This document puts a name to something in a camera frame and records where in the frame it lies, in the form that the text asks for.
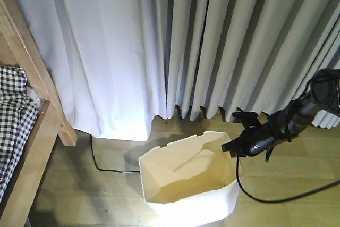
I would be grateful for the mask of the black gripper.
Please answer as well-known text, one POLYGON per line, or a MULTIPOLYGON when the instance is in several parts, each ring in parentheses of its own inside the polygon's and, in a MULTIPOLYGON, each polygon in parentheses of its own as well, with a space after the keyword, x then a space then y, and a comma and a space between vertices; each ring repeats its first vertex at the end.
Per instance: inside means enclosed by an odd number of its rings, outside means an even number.
POLYGON ((229 152, 231 157, 254 157, 266 151, 265 161, 268 162, 276 146, 269 125, 261 124, 256 112, 234 112, 232 117, 242 123, 244 130, 236 139, 222 144, 222 151, 229 152))

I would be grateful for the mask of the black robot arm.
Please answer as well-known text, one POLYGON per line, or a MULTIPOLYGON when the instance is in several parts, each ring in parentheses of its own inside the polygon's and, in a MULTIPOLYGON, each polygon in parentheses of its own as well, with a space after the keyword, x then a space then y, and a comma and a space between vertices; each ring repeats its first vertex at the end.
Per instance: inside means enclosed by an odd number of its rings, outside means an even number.
POLYGON ((266 161, 269 161, 274 147, 291 142, 321 110, 339 116, 339 69, 319 70, 307 82, 299 98, 269 115, 264 124, 255 112, 232 113, 244 130, 238 138, 222 144, 222 151, 230 152, 231 157, 254 157, 265 151, 266 161))

